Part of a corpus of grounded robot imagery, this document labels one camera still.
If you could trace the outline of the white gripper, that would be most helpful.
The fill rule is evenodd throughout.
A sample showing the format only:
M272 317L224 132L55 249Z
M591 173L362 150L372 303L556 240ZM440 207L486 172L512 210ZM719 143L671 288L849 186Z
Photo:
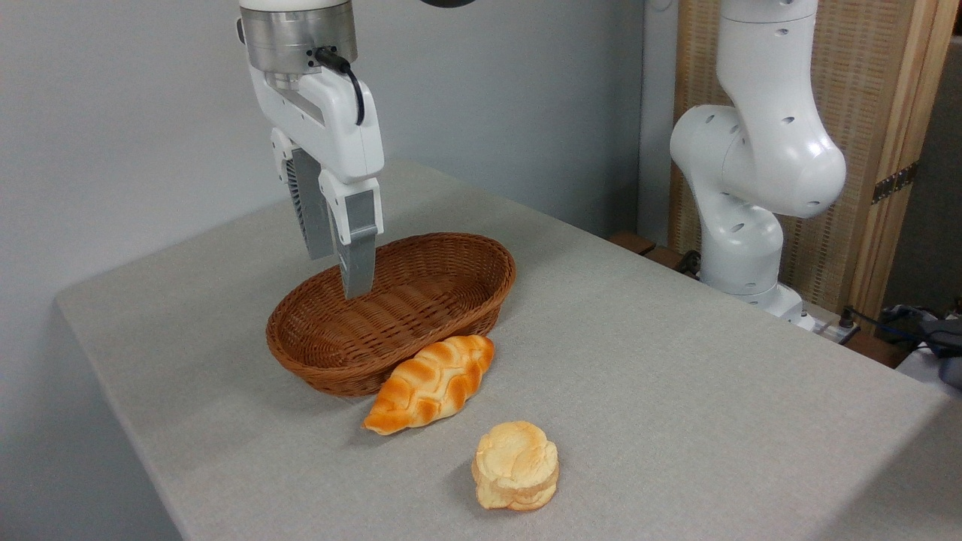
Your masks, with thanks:
M347 76L324 68L301 76L295 90L275 89L267 73L253 66L250 76L262 112L278 127L271 131L276 171L291 195L310 259L336 253L344 297L368 294L376 236L384 231L375 176L385 159L374 97L361 83L365 118L357 125L356 92Z

